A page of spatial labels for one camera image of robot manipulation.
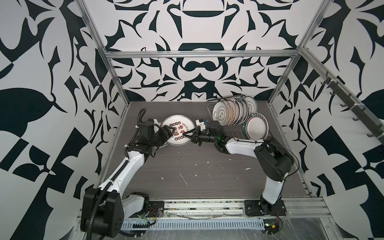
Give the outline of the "wire dish rack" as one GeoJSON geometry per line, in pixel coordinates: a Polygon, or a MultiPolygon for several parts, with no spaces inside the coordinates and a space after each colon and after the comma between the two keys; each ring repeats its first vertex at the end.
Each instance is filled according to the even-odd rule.
{"type": "Polygon", "coordinates": [[[261,142],[270,134],[265,115],[259,112],[257,101],[249,96],[237,95],[211,99],[207,108],[213,121],[218,121],[229,137],[261,142]]]}

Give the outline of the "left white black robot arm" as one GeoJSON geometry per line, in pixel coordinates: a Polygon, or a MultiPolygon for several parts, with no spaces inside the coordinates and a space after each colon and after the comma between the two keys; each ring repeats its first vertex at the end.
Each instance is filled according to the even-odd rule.
{"type": "Polygon", "coordinates": [[[100,239],[114,238],[126,218],[147,210],[149,198],[145,194],[132,194],[123,200],[123,193],[135,173],[154,156],[153,149],[171,139],[176,130],[173,126],[161,127],[152,119],[137,123],[134,137],[126,145],[125,157],[117,169],[97,188],[85,192],[80,227],[88,240],[93,235],[100,239]]]}

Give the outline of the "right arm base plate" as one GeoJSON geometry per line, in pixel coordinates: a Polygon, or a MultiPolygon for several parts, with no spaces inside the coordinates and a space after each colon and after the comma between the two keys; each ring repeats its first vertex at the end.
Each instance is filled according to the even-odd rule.
{"type": "Polygon", "coordinates": [[[264,199],[245,200],[245,214],[249,217],[257,216],[286,216],[287,209],[283,200],[277,200],[272,205],[264,199]]]}

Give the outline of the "white plate green lettered rim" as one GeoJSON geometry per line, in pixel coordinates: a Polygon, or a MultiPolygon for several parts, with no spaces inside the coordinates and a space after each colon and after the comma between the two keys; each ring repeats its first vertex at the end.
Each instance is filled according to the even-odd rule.
{"type": "Polygon", "coordinates": [[[269,124],[264,115],[252,113],[243,123],[243,136],[247,140],[263,140],[269,132],[269,124]]]}

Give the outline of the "white plate clover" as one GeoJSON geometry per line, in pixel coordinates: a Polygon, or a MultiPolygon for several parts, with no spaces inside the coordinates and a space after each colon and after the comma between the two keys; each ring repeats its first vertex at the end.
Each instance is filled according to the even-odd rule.
{"type": "Polygon", "coordinates": [[[221,126],[226,126],[230,120],[230,109],[225,101],[217,102],[212,112],[213,121],[218,121],[221,126]]]}

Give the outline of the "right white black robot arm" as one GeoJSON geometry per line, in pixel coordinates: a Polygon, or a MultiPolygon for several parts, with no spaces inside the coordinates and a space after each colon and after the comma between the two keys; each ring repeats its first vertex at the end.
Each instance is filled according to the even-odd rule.
{"type": "Polygon", "coordinates": [[[249,216],[273,215],[282,198],[285,180],[295,163],[295,156],[284,148],[273,136],[265,140],[243,140],[225,135],[223,127],[217,121],[198,121],[197,127],[183,133],[192,143],[201,145],[213,143],[215,148],[227,155],[243,155],[259,161],[266,183],[263,193],[253,213],[249,216]]]}

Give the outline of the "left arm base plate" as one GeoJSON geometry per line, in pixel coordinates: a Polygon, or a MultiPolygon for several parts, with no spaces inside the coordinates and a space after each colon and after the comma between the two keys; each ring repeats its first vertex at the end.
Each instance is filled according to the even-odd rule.
{"type": "Polygon", "coordinates": [[[164,213],[164,201],[149,201],[144,204],[144,214],[147,218],[160,217],[164,213]]]}

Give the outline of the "white plate red characters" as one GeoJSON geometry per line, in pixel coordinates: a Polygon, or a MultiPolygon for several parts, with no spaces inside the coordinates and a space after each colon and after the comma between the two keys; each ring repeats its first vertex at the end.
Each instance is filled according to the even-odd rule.
{"type": "Polygon", "coordinates": [[[185,137],[183,133],[186,133],[195,128],[195,124],[188,117],[182,115],[174,115],[166,118],[162,122],[162,127],[168,126],[176,129],[174,134],[167,140],[167,144],[172,146],[182,146],[188,144],[191,139],[185,137]]]}

